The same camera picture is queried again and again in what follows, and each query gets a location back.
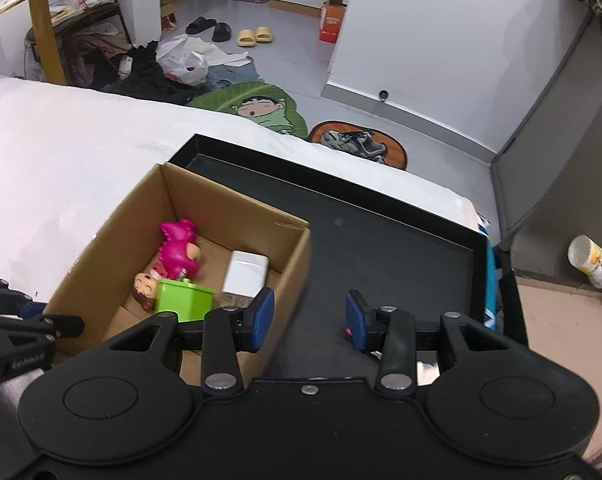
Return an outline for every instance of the white plastic bag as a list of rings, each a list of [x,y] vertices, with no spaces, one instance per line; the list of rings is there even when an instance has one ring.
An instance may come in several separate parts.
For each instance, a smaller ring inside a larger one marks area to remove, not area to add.
[[[192,38],[182,34],[160,43],[156,49],[156,62],[161,65],[167,78],[197,86],[206,80],[207,61],[194,51],[191,40]]]

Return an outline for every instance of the green leaf-shaped mat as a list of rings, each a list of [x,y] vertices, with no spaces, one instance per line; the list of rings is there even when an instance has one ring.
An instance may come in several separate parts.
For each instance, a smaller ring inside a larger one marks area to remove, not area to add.
[[[190,106],[246,117],[261,126],[305,139],[307,125],[297,103],[278,86],[245,81],[193,99]]]

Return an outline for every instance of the slipper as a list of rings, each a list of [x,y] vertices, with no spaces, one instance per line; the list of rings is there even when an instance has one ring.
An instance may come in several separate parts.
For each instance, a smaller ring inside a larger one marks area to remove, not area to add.
[[[219,22],[215,26],[215,33],[212,35],[212,41],[218,43],[222,41],[229,41],[232,38],[232,29],[230,25],[224,22]]]
[[[270,43],[272,41],[272,33],[268,27],[257,27],[257,41],[259,43]]]
[[[239,35],[236,37],[236,44],[238,46],[254,46],[257,44],[257,41],[254,38],[254,31],[246,28],[239,32]]]
[[[215,25],[217,25],[217,20],[213,20],[212,18],[207,19],[203,16],[200,16],[192,23],[190,23],[188,27],[186,27],[185,33],[193,35],[198,34],[200,32],[203,32],[204,30],[208,30],[209,28],[214,27]]]

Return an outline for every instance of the black slipper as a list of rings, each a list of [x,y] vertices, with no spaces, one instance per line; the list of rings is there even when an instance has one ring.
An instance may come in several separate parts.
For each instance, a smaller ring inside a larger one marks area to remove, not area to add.
[[[212,35],[212,41],[222,42],[229,41],[232,38],[232,29],[230,25],[224,22],[217,23],[215,33]]]
[[[204,30],[208,30],[210,27],[217,25],[217,20],[207,19],[203,16],[198,17],[185,29],[186,34],[198,34]]]

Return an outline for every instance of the yellow table leg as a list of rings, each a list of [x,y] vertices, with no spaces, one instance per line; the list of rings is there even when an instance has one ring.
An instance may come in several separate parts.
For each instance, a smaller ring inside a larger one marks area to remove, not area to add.
[[[49,83],[65,85],[66,74],[63,71],[55,32],[50,21],[48,0],[28,0],[28,4],[34,37],[37,40],[37,51],[41,57],[46,80]]]

